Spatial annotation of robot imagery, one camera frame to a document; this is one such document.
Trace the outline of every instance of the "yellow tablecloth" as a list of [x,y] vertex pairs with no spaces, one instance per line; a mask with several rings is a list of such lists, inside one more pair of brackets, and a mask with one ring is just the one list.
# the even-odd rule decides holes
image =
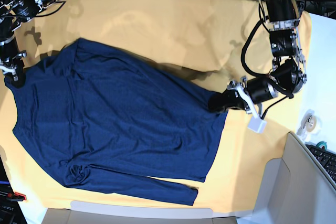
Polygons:
[[[121,48],[204,88],[223,92],[229,80],[245,75],[240,52],[257,20],[258,4],[249,0],[71,0],[58,13],[23,24],[16,37],[20,49],[28,52],[27,66],[83,37]],[[300,37],[306,57],[310,33],[310,17],[304,13]],[[271,60],[268,33],[261,28],[246,61],[255,71],[268,72]],[[167,180],[199,188],[193,207],[216,212],[253,209],[266,163],[282,156],[286,134],[298,122],[301,96],[302,92],[273,107],[263,134],[247,129],[250,115],[230,111],[206,182]],[[72,200],[80,200],[188,207],[62,187],[13,135],[17,112],[13,95],[3,84],[0,105],[0,154],[12,187],[27,195],[26,204],[70,208]]]

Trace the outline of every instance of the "long-sleeve shirt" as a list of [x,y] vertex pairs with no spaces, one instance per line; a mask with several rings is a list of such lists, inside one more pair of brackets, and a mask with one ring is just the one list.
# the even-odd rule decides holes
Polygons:
[[226,113],[214,94],[127,53],[79,39],[28,69],[17,89],[13,132],[65,187],[192,205],[197,189],[159,178],[204,182]]

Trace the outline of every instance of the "table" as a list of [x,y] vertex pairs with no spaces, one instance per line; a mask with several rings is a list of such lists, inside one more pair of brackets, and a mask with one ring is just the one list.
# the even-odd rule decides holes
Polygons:
[[[146,57],[156,67],[218,92],[225,90],[229,79],[239,79],[245,74],[239,55],[249,31],[258,20],[257,2],[72,1],[58,14],[36,18],[23,24],[17,31],[20,48],[26,49],[30,55],[26,64],[33,65],[78,37],[84,37],[130,51],[136,57]],[[310,27],[310,17],[305,13],[300,30],[306,54]],[[257,32],[247,53],[247,63],[260,72],[268,72],[271,68],[266,31],[261,29]],[[5,168],[10,174],[13,188],[27,194],[28,201],[20,204],[27,219],[41,218],[45,211],[43,206],[69,208],[71,200],[146,207],[185,207],[61,187],[37,166],[13,138],[11,129],[16,122],[15,103],[11,93],[3,92],[0,115],[6,121],[0,125],[0,130],[7,134],[8,139],[0,140],[3,147],[0,152],[2,157],[7,158],[4,159]],[[269,160],[282,156],[286,135],[297,124],[301,99],[302,93],[270,110],[264,134],[256,134],[246,128],[250,116],[244,111],[229,112],[207,183],[184,181],[200,188],[194,207],[211,207],[216,212],[251,211],[254,208],[264,167]],[[17,160],[17,155],[11,153],[11,149],[16,150],[22,158]],[[37,216],[30,217],[29,214],[33,213]]]
[[333,81],[336,77],[336,53],[334,34],[336,20],[311,14],[312,33],[307,64],[308,82],[303,90],[300,118],[308,110],[320,118],[322,129],[317,135],[310,135],[307,141],[317,144],[326,141],[328,149],[336,152],[336,90]]

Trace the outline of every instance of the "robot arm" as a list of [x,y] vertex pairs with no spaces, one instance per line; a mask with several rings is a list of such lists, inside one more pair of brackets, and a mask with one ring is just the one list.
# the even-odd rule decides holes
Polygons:
[[0,0],[0,69],[11,78],[13,85],[21,87],[25,83],[22,58],[26,56],[25,51],[18,51],[14,30],[22,23],[44,16],[43,12],[53,5],[61,8],[66,1]]
[[[283,99],[293,98],[293,94],[299,92],[307,82],[307,75],[306,61],[300,45],[298,30],[300,14],[296,1],[258,1],[260,21],[252,30],[241,53],[242,66],[254,78],[247,81],[246,77],[242,77],[240,82],[232,81],[224,93],[211,97],[208,108],[213,112],[240,109],[252,113],[249,129],[262,132],[266,125],[264,118],[267,113],[267,110],[263,113],[262,103],[278,97],[278,93],[285,95]],[[267,17],[263,2],[266,3]],[[248,46],[261,25],[264,25],[269,32],[273,55],[270,73],[256,73],[249,69],[245,62]],[[255,105],[258,105],[259,111],[255,109]]]
[[[67,0],[1,1],[0,69],[4,75],[12,79],[13,85],[21,87],[25,83],[22,57],[26,56],[24,51],[18,51],[14,30],[23,22],[43,16],[40,13],[48,7],[55,4],[63,5],[65,1]],[[265,15],[263,2],[266,3],[268,16]],[[279,92],[284,94],[285,98],[291,99],[307,81],[306,61],[302,54],[298,31],[300,14],[296,1],[259,0],[259,16],[260,21],[252,30],[241,53],[242,66],[254,78],[247,81],[246,77],[242,77],[240,82],[232,81],[224,93],[214,95],[208,102],[208,108],[213,112],[240,109],[252,113],[249,128],[256,132],[262,132],[266,124],[264,117],[267,110],[262,111],[262,103],[278,97]],[[248,46],[261,25],[269,31],[273,54],[270,73],[256,73],[245,62]]]

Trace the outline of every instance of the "shirt sleeve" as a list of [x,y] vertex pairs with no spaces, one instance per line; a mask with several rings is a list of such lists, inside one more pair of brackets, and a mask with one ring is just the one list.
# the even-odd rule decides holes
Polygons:
[[115,172],[91,165],[69,165],[62,185],[189,206],[193,205],[198,193],[197,189],[182,184]]

